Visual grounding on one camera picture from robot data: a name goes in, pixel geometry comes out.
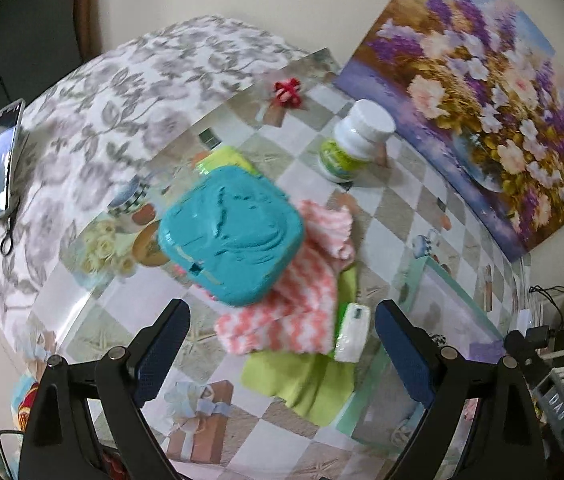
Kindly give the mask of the teal plastic case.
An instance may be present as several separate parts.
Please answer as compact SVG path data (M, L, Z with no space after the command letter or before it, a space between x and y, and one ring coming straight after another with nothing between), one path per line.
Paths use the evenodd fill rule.
M272 288L304 235L298 210L268 178L223 166L168 209L157 240L194 284L244 307Z

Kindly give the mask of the black power adapter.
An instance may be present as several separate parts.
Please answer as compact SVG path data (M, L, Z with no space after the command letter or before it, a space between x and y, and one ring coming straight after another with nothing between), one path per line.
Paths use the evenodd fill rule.
M534 349L547 348L551 335L550 327L541 325L526 330L525 338Z

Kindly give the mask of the white green pill bottle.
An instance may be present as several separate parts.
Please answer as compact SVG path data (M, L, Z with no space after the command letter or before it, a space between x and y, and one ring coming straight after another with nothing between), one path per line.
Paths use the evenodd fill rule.
M395 131L393 116L384 107L370 100L355 101L319 148L321 171L336 183L355 180Z

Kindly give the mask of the smartphone on stand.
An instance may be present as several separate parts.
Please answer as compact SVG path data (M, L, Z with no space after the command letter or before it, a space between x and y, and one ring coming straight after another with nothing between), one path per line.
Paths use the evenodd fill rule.
M12 253L12 231L15 227L20 198L15 193L15 171L24 144L21 132L26 101L18 99L0 109L0 221L5 234L0 244L3 256Z

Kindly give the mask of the lime green cloth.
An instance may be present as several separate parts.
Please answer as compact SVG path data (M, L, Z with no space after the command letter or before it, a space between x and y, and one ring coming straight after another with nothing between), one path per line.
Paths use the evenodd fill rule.
M324 354L263 350L250 353L241 383L263 396L282 399L298 416L325 427L355 391L356 367Z

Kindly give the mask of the floral oil painting canvas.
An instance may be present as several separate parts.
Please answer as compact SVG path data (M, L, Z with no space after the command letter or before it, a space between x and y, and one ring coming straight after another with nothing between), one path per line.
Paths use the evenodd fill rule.
M393 115L506 258L564 226L564 68L512 0L390 0L336 83Z

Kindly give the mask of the green tissue pack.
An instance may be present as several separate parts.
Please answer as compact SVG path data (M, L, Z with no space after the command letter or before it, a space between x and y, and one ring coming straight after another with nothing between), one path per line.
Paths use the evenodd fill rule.
M220 146L204 154L195 164L195 168L200 174L209 174L210 171L226 166L242 168L242 170L254 176L260 174L258 169L240 151L228 145Z
M342 363L358 363L367 344L370 325L369 307L354 302L340 307L335 325L333 359Z

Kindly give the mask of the pink white knitted cloth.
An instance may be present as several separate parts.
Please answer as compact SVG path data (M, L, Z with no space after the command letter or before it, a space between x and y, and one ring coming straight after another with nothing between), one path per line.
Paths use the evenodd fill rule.
M334 349L340 274L355 263L353 217L347 206L297 204L305 238L265 296L221 315L217 338L226 352L272 350L329 354Z

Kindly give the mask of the grey floral blanket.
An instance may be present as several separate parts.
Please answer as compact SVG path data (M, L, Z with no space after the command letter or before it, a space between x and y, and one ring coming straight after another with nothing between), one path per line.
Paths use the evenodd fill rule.
M303 50L254 25L205 15L129 40L24 111L14 248L0 249L0 327L24 322L67 248L121 185L254 76ZM0 223L0 245L5 227Z

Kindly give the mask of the white tray teal rim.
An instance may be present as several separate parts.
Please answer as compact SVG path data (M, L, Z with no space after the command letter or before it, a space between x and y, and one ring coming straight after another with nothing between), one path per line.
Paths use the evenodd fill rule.
M465 359L497 363L504 354L495 325L431 257L411 262L398 304L436 344L449 344ZM389 356L378 349L335 428L360 443L397 453L423 414L424 405L410 398Z

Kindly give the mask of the red ribbon flower clip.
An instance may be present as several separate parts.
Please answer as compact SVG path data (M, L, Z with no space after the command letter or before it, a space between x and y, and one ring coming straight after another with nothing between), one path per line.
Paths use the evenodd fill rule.
M295 77L276 81L273 86L273 99L287 108L301 107L301 81Z

